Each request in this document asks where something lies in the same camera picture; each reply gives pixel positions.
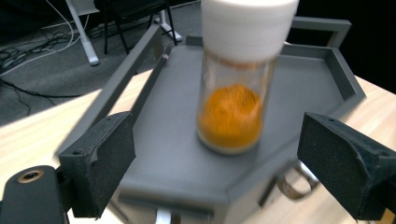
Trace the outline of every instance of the black cable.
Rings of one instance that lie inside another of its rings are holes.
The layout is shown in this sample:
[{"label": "black cable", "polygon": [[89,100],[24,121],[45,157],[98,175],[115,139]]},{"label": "black cable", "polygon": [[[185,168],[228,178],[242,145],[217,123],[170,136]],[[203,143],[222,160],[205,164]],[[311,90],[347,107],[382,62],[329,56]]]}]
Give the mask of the black cable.
[{"label": "black cable", "polygon": [[88,37],[89,37],[89,38],[97,38],[97,37],[99,37],[99,36],[102,36],[103,31],[104,31],[103,28],[101,28],[101,27],[98,25],[98,26],[92,28],[91,30],[89,30],[89,31],[87,32],[87,34],[88,34]]},{"label": "black cable", "polygon": [[21,92],[24,92],[24,93],[29,94],[29,95],[45,97],[45,98],[46,97],[47,98],[76,98],[76,97],[81,96],[81,94],[79,94],[79,95],[47,95],[47,94],[41,94],[41,93],[36,92],[36,91],[27,91],[27,90],[21,89],[18,86],[14,85],[12,82],[7,82],[7,81],[5,81],[5,80],[3,80],[1,78],[0,78],[0,85],[4,86],[4,87],[7,86],[7,87],[10,87],[10,88],[13,88],[13,89],[15,89],[17,91],[21,91]]},{"label": "black cable", "polygon": [[22,63],[28,56],[28,52],[20,49],[3,49],[0,51],[0,72],[8,70],[9,67]]},{"label": "black cable", "polygon": [[30,111],[31,111],[31,107],[30,107],[28,104],[26,104],[26,103],[21,99],[21,96],[20,96],[20,94],[18,93],[17,89],[14,89],[14,91],[15,91],[15,93],[17,93],[17,95],[18,95],[18,101],[21,102],[21,104],[26,105],[26,107],[27,107],[27,116],[29,116],[29,115],[30,115]]}]

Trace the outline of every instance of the light wooden surface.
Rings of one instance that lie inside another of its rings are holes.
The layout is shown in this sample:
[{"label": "light wooden surface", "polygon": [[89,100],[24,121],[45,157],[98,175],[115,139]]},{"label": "light wooden surface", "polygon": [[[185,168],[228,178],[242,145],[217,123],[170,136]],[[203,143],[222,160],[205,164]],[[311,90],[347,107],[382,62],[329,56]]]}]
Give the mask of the light wooden surface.
[{"label": "light wooden surface", "polygon": [[[147,80],[149,72],[133,78],[110,114],[131,108]],[[352,128],[379,143],[396,148],[396,95],[358,78],[367,98],[344,120]],[[72,130],[99,91],[63,105],[0,127],[0,195],[6,181],[25,168],[36,165],[58,166],[54,151]],[[93,219],[75,219],[71,223],[93,223]],[[96,223],[120,223],[109,211]],[[350,223],[356,221],[322,186],[307,199],[291,202],[281,197],[248,218],[251,223]]]}]

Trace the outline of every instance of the white cap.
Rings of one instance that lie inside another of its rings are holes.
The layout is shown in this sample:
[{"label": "white cap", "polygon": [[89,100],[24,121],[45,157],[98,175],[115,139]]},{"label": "white cap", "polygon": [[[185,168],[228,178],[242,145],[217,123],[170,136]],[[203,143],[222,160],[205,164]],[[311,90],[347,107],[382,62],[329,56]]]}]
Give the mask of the white cap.
[{"label": "white cap", "polygon": [[221,58],[251,63],[282,50],[298,0],[202,0],[204,46]]}]

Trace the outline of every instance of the gray tray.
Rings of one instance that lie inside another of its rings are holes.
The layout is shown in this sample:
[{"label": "gray tray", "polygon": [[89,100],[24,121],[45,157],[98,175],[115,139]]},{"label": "gray tray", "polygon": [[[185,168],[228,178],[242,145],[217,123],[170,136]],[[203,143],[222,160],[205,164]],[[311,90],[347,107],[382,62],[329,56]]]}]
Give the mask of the gray tray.
[{"label": "gray tray", "polygon": [[[120,206],[189,207],[215,223],[237,223],[259,207],[277,172],[296,160],[304,112],[340,119],[364,98],[338,49],[286,45],[259,144],[243,155],[223,156],[195,132],[202,58],[202,47],[174,47],[152,87],[144,89],[145,103],[136,105],[136,159],[120,183]],[[233,209],[238,212],[230,215]]]}]

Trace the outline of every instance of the tray rim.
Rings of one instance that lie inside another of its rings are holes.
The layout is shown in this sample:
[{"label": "tray rim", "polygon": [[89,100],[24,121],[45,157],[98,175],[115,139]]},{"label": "tray rim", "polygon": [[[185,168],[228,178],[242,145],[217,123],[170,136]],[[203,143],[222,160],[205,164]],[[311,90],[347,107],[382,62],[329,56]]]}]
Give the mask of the tray rim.
[{"label": "tray rim", "polygon": [[[191,44],[191,41],[189,40],[190,37],[187,37],[186,39],[186,46],[195,46],[195,47],[200,47],[199,43],[200,40],[198,40],[198,45],[196,44]],[[349,83],[349,85],[346,85],[347,88],[350,88],[350,91],[352,91],[352,94],[342,94],[343,99],[344,99],[344,103],[342,105],[337,106],[337,108],[331,112],[330,114],[327,114],[327,116],[330,117],[337,117],[338,119],[340,119],[341,115],[345,115],[349,110],[351,110],[354,106],[356,106],[359,101],[361,101],[365,95],[364,92],[361,88],[361,86],[359,85],[357,79],[355,78],[355,76],[352,74],[351,70],[349,69],[349,67],[347,66],[347,63],[345,62],[344,57],[342,56],[342,54],[340,53],[340,51],[338,49],[335,48],[329,48],[329,47],[313,47],[313,46],[304,46],[304,45],[285,45],[282,52],[280,53],[281,56],[287,56],[287,57],[305,57],[305,58],[312,58],[312,59],[320,59],[320,60],[324,60],[326,62],[326,64],[329,66],[337,66],[336,69],[334,69],[337,73],[338,77],[345,77],[343,81],[347,81]],[[279,155],[283,155],[284,156],[288,156],[288,153],[286,153],[287,150],[282,150],[281,153],[279,153],[277,156]],[[293,157],[293,156],[288,156],[286,161],[289,162],[289,164],[293,164],[295,163],[295,160],[297,160],[297,156]],[[246,175],[242,178],[240,178],[240,176],[237,176],[235,179],[238,179],[239,181],[232,181],[235,182],[235,184],[231,184],[229,186],[227,186],[225,189],[223,189],[224,192],[224,197],[222,200],[219,200],[219,202],[223,202],[223,203],[233,203],[235,201],[237,201],[239,198],[243,197],[244,195],[244,191],[246,191],[246,188],[248,188],[249,186],[252,188],[252,186],[254,187],[254,184],[249,184],[252,182],[256,182],[259,183],[261,182],[262,178],[261,178],[261,174],[262,174],[262,169],[263,169],[264,165],[261,165],[260,167],[258,167],[256,170],[254,170],[251,174]],[[274,176],[276,176],[277,174],[272,174],[270,175],[270,178],[273,178]],[[122,185],[122,181],[120,184],[120,197],[123,196],[127,196],[128,193],[128,189],[125,188]],[[181,196],[182,194],[184,194],[183,189],[173,189],[173,187],[169,187],[169,189],[163,189],[165,191],[168,191],[168,193],[171,193],[172,191],[174,192],[174,195],[172,196]],[[197,195],[188,195],[191,198],[194,198],[195,200],[202,200],[202,194],[197,194]]]}]

